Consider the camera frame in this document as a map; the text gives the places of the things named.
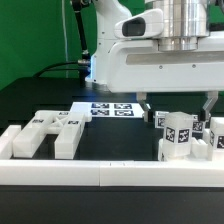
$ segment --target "cube with markers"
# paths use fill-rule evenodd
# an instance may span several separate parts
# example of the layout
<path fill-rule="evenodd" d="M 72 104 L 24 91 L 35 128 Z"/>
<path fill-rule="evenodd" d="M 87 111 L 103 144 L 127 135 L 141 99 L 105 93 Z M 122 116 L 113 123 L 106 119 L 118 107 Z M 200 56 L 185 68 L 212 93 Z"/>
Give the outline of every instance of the cube with markers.
<path fill-rule="evenodd" d="M 208 159 L 224 161 L 224 118 L 212 117 L 210 124 Z"/>
<path fill-rule="evenodd" d="M 193 117 L 175 112 L 165 117 L 162 151 L 165 157 L 181 157 L 191 152 Z"/>

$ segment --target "white foam block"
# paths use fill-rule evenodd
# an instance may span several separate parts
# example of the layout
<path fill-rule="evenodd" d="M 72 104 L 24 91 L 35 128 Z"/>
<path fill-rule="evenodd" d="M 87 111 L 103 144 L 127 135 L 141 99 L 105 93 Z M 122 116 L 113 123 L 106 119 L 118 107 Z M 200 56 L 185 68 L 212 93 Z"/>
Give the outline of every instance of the white foam block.
<path fill-rule="evenodd" d="M 191 151 L 196 158 L 207 159 L 208 144 L 206 144 L 202 139 L 197 140 L 196 138 L 192 138 Z"/>
<path fill-rule="evenodd" d="M 45 127 L 52 122 L 51 113 L 37 113 L 14 139 L 14 157 L 32 158 L 46 136 Z"/>
<path fill-rule="evenodd" d="M 21 132 L 20 125 L 10 125 L 0 137 L 0 159 L 10 159 L 12 157 L 12 142 Z"/>
<path fill-rule="evenodd" d="M 208 128 L 204 129 L 202 140 L 204 140 L 204 142 L 206 144 L 209 143 L 209 141 L 210 141 L 210 129 L 208 129 Z"/>
<path fill-rule="evenodd" d="M 99 186 L 98 161 L 0 161 L 0 185 Z"/>
<path fill-rule="evenodd" d="M 70 113 L 55 141 L 55 159 L 73 159 L 85 127 L 84 113 Z"/>
<path fill-rule="evenodd" d="M 223 163 L 132 162 L 127 166 L 123 162 L 111 163 L 101 162 L 100 186 L 224 186 Z"/>

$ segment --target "white block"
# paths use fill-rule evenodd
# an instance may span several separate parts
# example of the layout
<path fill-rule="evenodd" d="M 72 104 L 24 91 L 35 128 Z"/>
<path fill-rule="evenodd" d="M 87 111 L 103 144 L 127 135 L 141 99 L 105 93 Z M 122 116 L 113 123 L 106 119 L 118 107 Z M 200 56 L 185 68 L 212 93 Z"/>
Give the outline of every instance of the white block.
<path fill-rule="evenodd" d="M 99 175 L 99 161 L 0 161 L 0 185 L 99 186 Z"/>
<path fill-rule="evenodd" d="M 70 113 L 55 141 L 55 159 L 73 159 L 85 127 L 84 113 Z"/>
<path fill-rule="evenodd" d="M 161 138 L 159 140 L 159 147 L 158 147 L 158 161 L 163 161 L 164 155 L 163 155 L 163 139 Z"/>
<path fill-rule="evenodd" d="M 13 141 L 14 157 L 32 158 L 46 133 L 45 127 L 53 122 L 52 113 L 38 112 Z"/>
<path fill-rule="evenodd" d="M 224 161 L 224 118 L 222 117 L 211 118 L 208 159 Z"/>
<path fill-rule="evenodd" d="M 209 141 L 210 141 L 210 129 L 208 129 L 208 128 L 204 129 L 202 140 L 206 144 L 209 144 Z"/>
<path fill-rule="evenodd" d="M 168 113 L 165 116 L 165 126 L 170 126 L 178 129 L 193 127 L 192 115 L 183 112 Z"/>
<path fill-rule="evenodd" d="M 164 128 L 165 126 L 165 116 L 169 112 L 167 111 L 156 111 L 155 114 L 155 128 Z"/>
<path fill-rule="evenodd" d="M 223 163 L 178 162 L 101 162 L 100 186 L 224 186 Z"/>
<path fill-rule="evenodd" d="M 100 162 L 101 186 L 135 186 L 136 169 L 134 161 Z"/>
<path fill-rule="evenodd" d="M 190 154 L 193 116 L 182 112 L 166 114 L 163 135 L 165 157 L 182 157 Z"/>
<path fill-rule="evenodd" d="M 208 157 L 208 144 L 202 139 L 192 138 L 191 151 L 198 159 L 206 159 Z"/>
<path fill-rule="evenodd" d="M 10 125 L 0 137 L 0 159 L 10 159 L 12 157 L 12 142 L 20 133 L 20 125 Z"/>
<path fill-rule="evenodd" d="M 167 141 L 163 141 L 163 154 L 165 157 L 181 157 L 189 155 L 191 152 L 190 144 L 170 144 Z"/>

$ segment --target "wire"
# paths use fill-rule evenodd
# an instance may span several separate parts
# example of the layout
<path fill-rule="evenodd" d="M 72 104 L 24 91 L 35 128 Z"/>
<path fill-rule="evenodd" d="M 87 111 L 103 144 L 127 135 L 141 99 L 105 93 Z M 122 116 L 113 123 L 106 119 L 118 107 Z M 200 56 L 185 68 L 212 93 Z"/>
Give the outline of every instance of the wire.
<path fill-rule="evenodd" d="M 66 29 L 66 17 L 65 17 L 65 0 L 61 1 L 62 4 L 62 23 L 63 23 L 63 33 L 65 40 L 65 60 L 68 61 L 68 37 L 67 37 L 67 29 Z"/>
<path fill-rule="evenodd" d="M 33 75 L 33 78 L 40 77 L 44 72 L 50 70 L 51 68 L 55 68 L 55 67 L 59 67 L 59 66 L 64 66 L 64 65 L 77 65 L 77 64 L 78 64 L 77 61 L 70 61 L 70 62 L 61 62 L 61 63 L 56 63 L 56 64 L 53 64 L 53 65 L 49 65 L 46 68 L 44 68 L 41 71 L 39 71 L 36 74 L 34 74 Z"/>

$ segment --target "white cube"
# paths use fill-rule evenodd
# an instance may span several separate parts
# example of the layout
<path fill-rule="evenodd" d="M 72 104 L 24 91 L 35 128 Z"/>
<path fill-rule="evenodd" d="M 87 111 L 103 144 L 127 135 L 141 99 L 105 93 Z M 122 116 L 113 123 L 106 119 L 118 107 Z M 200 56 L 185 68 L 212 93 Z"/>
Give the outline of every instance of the white cube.
<path fill-rule="evenodd" d="M 208 159 L 224 161 L 224 118 L 211 118 Z"/>
<path fill-rule="evenodd" d="M 193 117 L 182 112 L 166 114 L 163 152 L 166 157 L 190 154 Z"/>
<path fill-rule="evenodd" d="M 202 139 L 197 140 L 196 138 L 192 138 L 191 151 L 197 159 L 207 159 L 208 144 Z"/>

